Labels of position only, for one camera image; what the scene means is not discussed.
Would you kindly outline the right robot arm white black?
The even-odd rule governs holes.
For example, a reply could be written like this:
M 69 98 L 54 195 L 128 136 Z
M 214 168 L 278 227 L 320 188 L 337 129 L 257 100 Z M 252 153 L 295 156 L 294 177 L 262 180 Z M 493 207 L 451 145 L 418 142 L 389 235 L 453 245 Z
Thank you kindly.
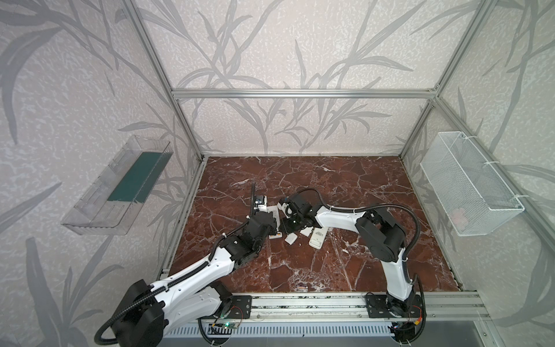
M 302 193 L 305 189 L 283 198 L 277 204 L 285 216 L 280 220 L 280 231 L 292 234 L 309 228 L 339 228 L 357 233 L 373 257 L 384 270 L 387 296 L 407 304 L 414 296 L 406 261 L 421 234 L 419 219 L 412 209 L 396 204 L 380 203 L 368 207 L 345 208 L 326 204 L 319 195 L 319 203 L 312 205 Z M 415 234 L 406 241 L 406 229 L 388 211 L 404 211 L 413 219 Z

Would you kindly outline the white remote being unloaded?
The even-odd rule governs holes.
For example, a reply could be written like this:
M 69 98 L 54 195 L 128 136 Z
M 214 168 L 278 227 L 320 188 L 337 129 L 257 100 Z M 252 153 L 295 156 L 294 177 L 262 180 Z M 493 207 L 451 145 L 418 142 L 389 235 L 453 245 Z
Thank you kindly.
M 324 244 L 326 235 L 328 235 L 328 231 L 329 228 L 315 228 L 312 231 L 309 246 L 316 250 L 320 250 Z

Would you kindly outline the white remote with display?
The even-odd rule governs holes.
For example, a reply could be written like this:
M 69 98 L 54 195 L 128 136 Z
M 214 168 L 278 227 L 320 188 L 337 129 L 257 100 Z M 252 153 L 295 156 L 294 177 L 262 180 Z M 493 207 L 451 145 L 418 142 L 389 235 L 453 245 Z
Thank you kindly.
M 279 212 L 280 210 L 278 209 L 277 205 L 273 205 L 273 206 L 269 206 L 267 207 L 267 212 L 270 213 L 275 222 L 276 222 L 276 230 L 271 232 L 269 235 L 269 239 L 279 239 L 283 236 L 282 232 L 280 231 L 280 216 L 279 216 Z

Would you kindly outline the white battery cover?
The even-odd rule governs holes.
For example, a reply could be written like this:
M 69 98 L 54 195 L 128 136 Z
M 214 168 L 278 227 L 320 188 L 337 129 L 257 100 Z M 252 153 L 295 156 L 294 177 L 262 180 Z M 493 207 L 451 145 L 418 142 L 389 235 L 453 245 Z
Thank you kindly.
M 307 228 L 302 229 L 300 231 L 300 234 L 304 235 L 305 237 L 310 237 L 313 230 L 314 229 L 312 227 L 307 227 Z
M 289 245 L 293 245 L 297 238 L 298 236 L 296 234 L 288 234 L 285 238 L 285 242 Z

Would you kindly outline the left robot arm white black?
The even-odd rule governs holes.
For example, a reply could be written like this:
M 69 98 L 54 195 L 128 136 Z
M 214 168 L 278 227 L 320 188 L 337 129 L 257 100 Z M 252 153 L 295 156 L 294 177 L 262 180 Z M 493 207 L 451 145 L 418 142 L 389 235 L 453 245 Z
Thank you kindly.
M 112 317 L 94 337 L 109 346 L 157 346 L 164 335 L 215 314 L 231 293 L 219 282 L 256 259 L 277 230 L 273 214 L 255 212 L 234 232 L 219 238 L 210 254 L 185 270 L 148 284 L 133 283 Z

